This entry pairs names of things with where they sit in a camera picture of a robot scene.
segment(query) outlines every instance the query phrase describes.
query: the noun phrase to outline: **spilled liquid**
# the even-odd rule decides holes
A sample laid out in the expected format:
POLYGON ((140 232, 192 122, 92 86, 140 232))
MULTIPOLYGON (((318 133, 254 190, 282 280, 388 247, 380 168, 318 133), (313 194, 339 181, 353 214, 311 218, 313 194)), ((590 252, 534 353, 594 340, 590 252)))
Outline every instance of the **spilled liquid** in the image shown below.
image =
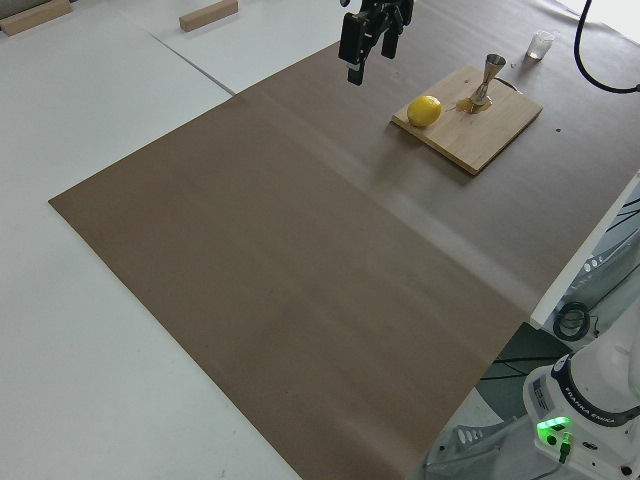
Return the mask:
POLYGON ((489 97, 487 97, 487 101, 482 106, 476 105, 471 101, 470 98, 463 98, 462 100, 458 100, 458 103, 456 103, 456 111, 475 114, 475 113, 484 112, 491 105, 492 105, 492 102, 489 97))

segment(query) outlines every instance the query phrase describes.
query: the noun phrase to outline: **metal jigger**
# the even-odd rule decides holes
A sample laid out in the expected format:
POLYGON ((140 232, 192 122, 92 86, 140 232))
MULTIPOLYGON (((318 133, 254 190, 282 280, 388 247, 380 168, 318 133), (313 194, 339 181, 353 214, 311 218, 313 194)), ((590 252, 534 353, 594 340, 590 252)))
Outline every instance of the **metal jigger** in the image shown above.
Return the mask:
POLYGON ((473 95, 469 97, 471 103, 481 107, 487 102, 487 88, 489 86, 489 82, 494 79, 506 63, 507 61, 504 57, 501 57, 497 53, 487 55, 487 60, 484 64, 484 79, 473 95))

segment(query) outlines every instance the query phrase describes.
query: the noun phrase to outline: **white table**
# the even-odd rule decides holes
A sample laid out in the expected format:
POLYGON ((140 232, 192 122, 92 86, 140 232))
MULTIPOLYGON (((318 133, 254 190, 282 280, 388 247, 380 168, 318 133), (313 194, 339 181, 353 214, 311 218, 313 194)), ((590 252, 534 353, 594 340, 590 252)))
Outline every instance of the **white table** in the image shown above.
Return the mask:
POLYGON ((338 0, 239 0, 238 13, 185 33, 178 18, 214 0, 109 3, 234 93, 337 42, 348 11, 338 0))
POLYGON ((0 478, 297 479, 47 200, 228 98, 105 2, 0 34, 0 478))

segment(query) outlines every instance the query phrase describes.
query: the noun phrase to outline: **wooden block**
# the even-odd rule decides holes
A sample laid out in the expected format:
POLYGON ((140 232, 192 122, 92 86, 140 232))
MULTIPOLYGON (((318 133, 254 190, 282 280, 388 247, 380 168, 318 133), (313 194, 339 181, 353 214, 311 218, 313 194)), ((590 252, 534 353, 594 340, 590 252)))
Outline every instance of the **wooden block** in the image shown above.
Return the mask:
POLYGON ((180 28, 190 32, 221 18, 228 17, 238 11, 238 0, 221 0, 208 7, 195 12, 187 13, 180 17, 180 28))
POLYGON ((71 12, 69 0, 51 0, 50 2, 17 13, 0 20, 0 28, 7 35, 24 32, 42 23, 71 12))
POLYGON ((542 111, 541 105, 495 80, 489 84, 488 95, 492 100, 489 108, 475 114, 457 111, 457 102, 475 91, 482 75, 480 70, 468 65, 423 93, 442 103, 442 114, 434 124, 413 127, 407 119, 408 104, 393 115, 393 123, 477 175, 542 111))

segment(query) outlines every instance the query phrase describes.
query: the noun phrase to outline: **clear glass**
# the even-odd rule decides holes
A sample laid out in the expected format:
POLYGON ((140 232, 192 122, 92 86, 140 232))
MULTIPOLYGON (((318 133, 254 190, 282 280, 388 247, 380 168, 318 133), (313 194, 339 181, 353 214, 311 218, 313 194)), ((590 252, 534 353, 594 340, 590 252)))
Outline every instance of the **clear glass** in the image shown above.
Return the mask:
POLYGON ((554 35, 544 30, 538 30, 533 34, 529 48, 527 49, 527 56, 535 59, 542 60, 545 54, 551 48, 551 44, 554 40, 554 35))

